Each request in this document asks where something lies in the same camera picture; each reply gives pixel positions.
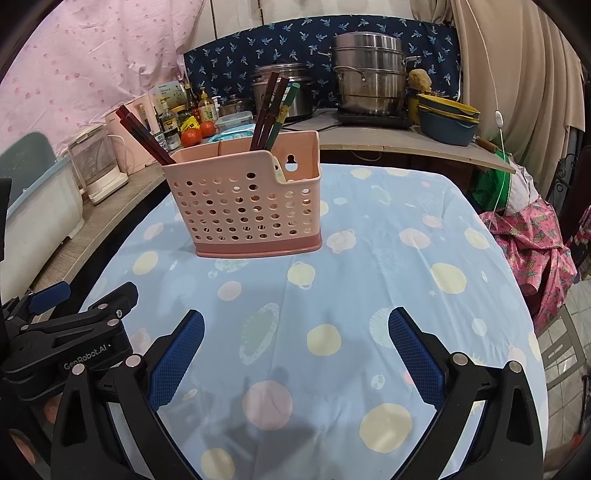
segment blue tablecloth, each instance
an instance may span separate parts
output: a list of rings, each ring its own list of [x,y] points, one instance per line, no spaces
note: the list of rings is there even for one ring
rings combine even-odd
[[[171,196],[133,231],[84,306],[133,281],[125,318],[135,352],[199,310],[205,339],[172,402],[158,411],[213,480],[390,479],[429,425],[388,336],[404,306],[450,351],[527,373],[545,443],[540,350],[501,250],[445,177],[323,165],[323,247],[254,260],[199,258]],[[444,474],[456,471],[475,404]],[[136,469],[146,473],[115,411]]]

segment chopstick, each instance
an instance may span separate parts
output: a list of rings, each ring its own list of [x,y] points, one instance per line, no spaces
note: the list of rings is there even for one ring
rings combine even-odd
[[[275,91],[275,96],[273,97],[273,103],[269,108],[267,116],[265,117],[265,123],[262,127],[261,138],[259,139],[257,150],[262,150],[265,148],[267,144],[267,140],[269,140],[269,134],[271,133],[271,128],[275,125],[275,120],[279,115],[279,108],[281,106],[281,102],[283,101],[283,95],[285,95],[285,90],[287,89],[287,84],[289,83],[288,77],[281,77],[279,81],[279,85],[277,85],[277,90]]]
[[[285,119],[287,118],[287,114],[290,111],[290,107],[293,104],[294,100],[296,99],[296,96],[298,94],[300,90],[300,84],[299,83],[292,83],[290,86],[289,91],[287,92],[287,95],[285,96],[285,100],[283,101],[283,103],[281,104],[281,107],[279,108],[279,115],[277,115],[277,120],[275,121],[275,125],[273,125],[273,129],[271,130],[271,133],[269,134],[269,140],[267,140],[267,143],[265,144],[265,150],[271,151],[271,149],[273,148],[273,145],[275,144],[275,140],[277,140],[277,135],[279,135],[279,131],[281,130],[281,127],[283,127],[283,123],[285,122]]]
[[[277,85],[277,80],[279,79],[279,73],[271,72],[271,76],[267,81],[267,89],[265,90],[265,96],[262,99],[261,110],[259,111],[259,115],[256,119],[255,131],[252,133],[252,140],[251,140],[251,147],[250,150],[256,150],[259,140],[261,139],[261,131],[263,124],[265,123],[265,118],[267,117],[267,112],[269,110],[269,104],[271,103],[271,96],[273,95],[273,91]]]
[[[125,105],[121,105],[116,110],[119,117],[119,123],[138,141],[138,143],[152,155],[162,166],[176,163],[163,149],[156,139],[148,132],[146,127],[137,119],[137,117],[127,110]]]

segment plastic utensil holder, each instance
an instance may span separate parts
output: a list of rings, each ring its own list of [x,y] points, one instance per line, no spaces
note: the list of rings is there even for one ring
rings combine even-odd
[[[183,148],[163,167],[197,255],[254,258],[311,252],[320,234],[318,132],[286,132],[271,152],[251,138]],[[286,183],[275,177],[273,156]]]

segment basket base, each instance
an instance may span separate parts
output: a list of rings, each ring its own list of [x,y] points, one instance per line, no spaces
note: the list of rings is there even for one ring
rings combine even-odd
[[[318,232],[316,235],[304,238],[274,240],[264,243],[239,245],[195,244],[195,251],[199,257],[206,258],[259,258],[304,254],[314,252],[320,247],[322,247],[322,236]]]

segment pink fabric with dots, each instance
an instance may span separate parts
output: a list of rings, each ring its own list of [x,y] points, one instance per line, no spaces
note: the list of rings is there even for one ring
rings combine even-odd
[[[61,151],[105,113],[177,76],[204,0],[64,0],[0,84],[0,150],[39,131]]]

